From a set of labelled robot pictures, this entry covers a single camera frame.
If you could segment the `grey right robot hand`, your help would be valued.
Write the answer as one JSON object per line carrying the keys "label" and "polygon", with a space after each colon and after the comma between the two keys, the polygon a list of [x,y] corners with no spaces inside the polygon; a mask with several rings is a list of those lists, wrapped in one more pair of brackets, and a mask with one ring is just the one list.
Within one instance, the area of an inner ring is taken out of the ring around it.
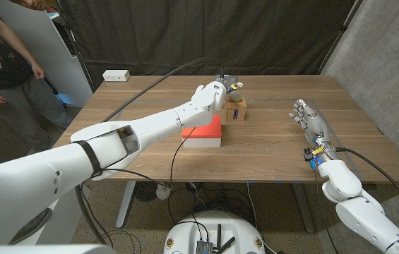
{"label": "grey right robot hand", "polygon": [[289,113],[289,117],[300,125],[311,147],[309,152],[305,149],[306,159],[311,161],[314,157],[319,164],[338,159],[325,121],[302,99],[294,103],[293,111],[294,113]]}

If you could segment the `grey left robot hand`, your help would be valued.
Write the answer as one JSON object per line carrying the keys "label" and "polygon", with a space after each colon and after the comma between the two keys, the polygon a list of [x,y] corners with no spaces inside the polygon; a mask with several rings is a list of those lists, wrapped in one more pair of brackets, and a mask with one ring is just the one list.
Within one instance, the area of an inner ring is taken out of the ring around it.
{"label": "grey left robot hand", "polygon": [[215,81],[219,81],[225,86],[227,95],[233,101],[240,101],[242,99],[242,95],[238,92],[238,89],[243,87],[244,84],[239,81],[237,76],[218,74],[215,76]]}

